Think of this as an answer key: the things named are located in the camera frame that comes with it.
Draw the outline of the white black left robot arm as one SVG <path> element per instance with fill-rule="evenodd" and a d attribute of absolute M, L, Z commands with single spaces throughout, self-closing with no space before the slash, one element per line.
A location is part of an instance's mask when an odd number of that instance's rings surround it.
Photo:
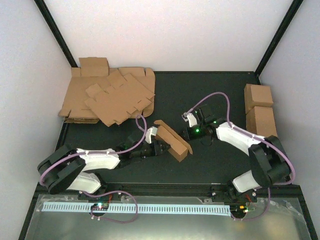
<path fill-rule="evenodd" d="M 63 145 L 37 166 L 39 184 L 52 195 L 79 190 L 101 200 L 107 195 L 108 188 L 93 171 L 121 169 L 148 157 L 161 156 L 171 147 L 154 136 L 147 138 L 149 141 L 139 142 L 131 135 L 114 149 L 106 150 L 73 149 Z"/>

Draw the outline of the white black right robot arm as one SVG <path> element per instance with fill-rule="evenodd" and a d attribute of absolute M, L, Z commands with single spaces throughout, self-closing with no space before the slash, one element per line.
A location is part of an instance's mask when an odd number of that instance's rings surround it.
<path fill-rule="evenodd" d="M 249 157 L 250 170 L 234 178 L 228 187 L 228 198 L 240 201 L 246 191 L 285 184 L 293 176 L 293 167 L 280 140 L 271 135 L 263 137 L 237 127 L 225 118 L 217 118 L 205 112 L 205 106 L 182 114 L 188 123 L 181 137 L 189 142 L 209 136 L 239 149 Z"/>

